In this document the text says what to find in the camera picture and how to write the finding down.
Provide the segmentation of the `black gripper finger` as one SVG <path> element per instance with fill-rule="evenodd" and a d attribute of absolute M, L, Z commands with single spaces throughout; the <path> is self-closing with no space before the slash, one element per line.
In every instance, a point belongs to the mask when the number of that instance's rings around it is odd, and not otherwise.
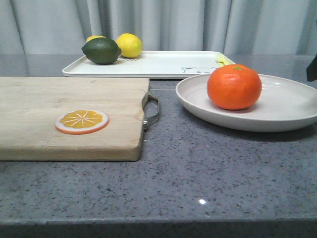
<path fill-rule="evenodd" d="M 317 80 L 317 56 L 312 60 L 306 69 L 307 80 L 313 82 Z"/>

